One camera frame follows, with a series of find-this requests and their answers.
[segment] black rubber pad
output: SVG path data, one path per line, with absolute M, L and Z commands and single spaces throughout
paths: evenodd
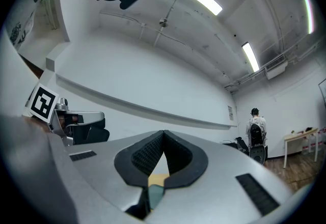
M 163 154 L 163 136 L 145 144 L 141 149 L 133 153 L 132 164 L 141 172 L 150 176 Z
M 164 153 L 170 175 L 184 169 L 193 159 L 193 153 L 185 145 L 165 134 Z
M 72 161 L 79 161 L 82 159 L 86 159 L 92 156 L 95 156 L 96 153 L 93 151 L 85 152 L 85 153 L 78 153 L 78 154 L 72 154 L 70 155 L 70 158 Z
M 279 207 L 279 204 L 250 174 L 237 176 L 236 179 L 263 216 Z

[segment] ceiling sprinkler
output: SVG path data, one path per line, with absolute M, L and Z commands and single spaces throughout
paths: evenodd
M 168 24 L 168 19 L 166 19 L 166 18 L 162 18 L 162 19 L 160 19 L 159 20 L 159 25 L 161 26 L 161 27 L 167 27 L 169 24 Z

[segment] black backpack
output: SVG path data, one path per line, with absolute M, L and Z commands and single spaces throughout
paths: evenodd
M 255 145 L 263 144 L 264 140 L 259 125 L 253 124 L 250 127 L 250 137 L 251 137 L 251 147 L 254 147 Z

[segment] black vent slot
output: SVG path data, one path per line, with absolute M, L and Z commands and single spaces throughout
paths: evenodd
M 72 154 L 70 155 L 70 158 L 72 161 L 79 161 L 82 159 L 86 159 L 92 156 L 95 156 L 96 153 L 93 151 L 88 151 L 88 152 L 83 152 L 83 153 L 77 153 L 77 154 Z
M 266 69 L 269 70 L 273 67 L 275 67 L 276 65 L 282 63 L 285 61 L 285 57 L 282 55 L 279 58 L 275 59 L 274 61 L 270 62 L 269 64 L 266 65 Z
M 250 174 L 237 176 L 236 179 L 263 216 L 279 207 L 279 204 Z

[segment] white ceiling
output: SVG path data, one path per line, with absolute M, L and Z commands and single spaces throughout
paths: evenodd
M 175 0 L 139 0 L 129 9 L 119 1 L 102 1 L 100 24 L 155 45 L 159 20 Z M 218 16 L 196 0 L 177 0 L 156 47 L 183 59 L 226 86 L 252 73 L 242 45 L 250 43 L 263 66 L 286 51 L 287 57 L 305 52 L 321 35 L 307 36 L 304 0 L 215 0 L 223 8 Z

